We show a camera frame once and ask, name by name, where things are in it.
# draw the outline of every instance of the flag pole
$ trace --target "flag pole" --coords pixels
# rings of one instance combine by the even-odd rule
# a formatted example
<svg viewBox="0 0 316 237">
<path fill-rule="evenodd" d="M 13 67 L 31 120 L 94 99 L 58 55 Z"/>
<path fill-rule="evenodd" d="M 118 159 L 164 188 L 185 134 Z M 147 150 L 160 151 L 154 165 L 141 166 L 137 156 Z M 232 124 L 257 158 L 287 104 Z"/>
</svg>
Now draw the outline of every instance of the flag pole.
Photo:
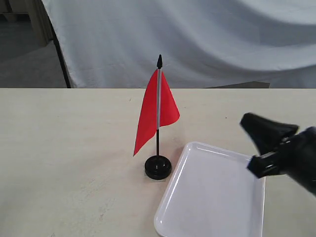
<svg viewBox="0 0 316 237">
<path fill-rule="evenodd" d="M 145 173 L 152 179 L 165 179 L 172 171 L 172 164 L 168 158 L 159 154 L 159 128 L 161 114 L 161 89 L 162 89 L 162 57 L 159 55 L 157 62 L 157 130 L 156 130 L 156 155 L 149 157 L 145 162 Z"/>
<path fill-rule="evenodd" d="M 156 132 L 156 155 L 159 157 L 159 128 L 160 128 L 160 102 L 161 102 L 161 74 L 162 74 L 162 56 L 159 55 L 157 61 L 158 75 L 157 75 L 157 132 Z"/>
</svg>

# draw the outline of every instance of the black flag base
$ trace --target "black flag base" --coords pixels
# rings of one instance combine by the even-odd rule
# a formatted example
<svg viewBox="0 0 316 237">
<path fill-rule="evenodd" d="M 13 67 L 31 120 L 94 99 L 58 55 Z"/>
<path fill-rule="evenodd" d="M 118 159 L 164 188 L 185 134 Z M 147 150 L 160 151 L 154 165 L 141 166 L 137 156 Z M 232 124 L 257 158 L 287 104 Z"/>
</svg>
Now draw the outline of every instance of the black flag base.
<svg viewBox="0 0 316 237">
<path fill-rule="evenodd" d="M 165 179 L 171 171 L 171 162 L 166 157 L 152 156 L 145 162 L 145 173 L 152 179 Z"/>
</svg>

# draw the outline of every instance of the white backdrop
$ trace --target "white backdrop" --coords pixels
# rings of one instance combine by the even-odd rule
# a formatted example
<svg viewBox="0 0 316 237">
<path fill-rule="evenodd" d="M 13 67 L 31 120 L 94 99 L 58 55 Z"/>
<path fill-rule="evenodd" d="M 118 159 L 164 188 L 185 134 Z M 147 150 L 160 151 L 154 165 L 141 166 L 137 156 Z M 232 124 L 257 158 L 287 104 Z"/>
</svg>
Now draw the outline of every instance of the white backdrop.
<svg viewBox="0 0 316 237">
<path fill-rule="evenodd" d="M 315 0 L 43 0 L 76 87 L 316 87 Z"/>
</svg>

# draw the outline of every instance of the flag pole finial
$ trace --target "flag pole finial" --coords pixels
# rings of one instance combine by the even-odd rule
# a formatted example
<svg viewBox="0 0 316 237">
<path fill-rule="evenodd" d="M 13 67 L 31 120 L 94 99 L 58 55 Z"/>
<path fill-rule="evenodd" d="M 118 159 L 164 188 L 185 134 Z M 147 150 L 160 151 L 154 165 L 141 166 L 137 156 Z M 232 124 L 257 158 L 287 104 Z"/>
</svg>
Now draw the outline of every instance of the flag pole finial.
<svg viewBox="0 0 316 237">
<path fill-rule="evenodd" d="M 158 69 L 162 68 L 162 56 L 161 54 L 159 55 L 158 61 L 157 61 L 157 67 Z"/>
</svg>

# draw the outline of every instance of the black spear tip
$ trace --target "black spear tip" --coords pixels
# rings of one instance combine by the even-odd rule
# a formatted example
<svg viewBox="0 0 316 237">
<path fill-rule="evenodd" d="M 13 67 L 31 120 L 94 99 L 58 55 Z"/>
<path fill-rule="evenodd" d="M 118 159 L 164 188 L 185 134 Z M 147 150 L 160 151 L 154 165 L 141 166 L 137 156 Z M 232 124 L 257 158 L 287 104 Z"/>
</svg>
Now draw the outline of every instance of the black spear tip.
<svg viewBox="0 0 316 237">
<path fill-rule="evenodd" d="M 145 173 L 151 179 L 165 179 L 169 176 L 171 171 L 171 162 L 166 157 L 152 156 L 145 162 Z"/>
<path fill-rule="evenodd" d="M 162 56 L 161 56 L 161 54 L 159 55 L 159 58 L 158 58 L 157 67 L 158 67 L 158 69 L 162 68 Z"/>
</svg>

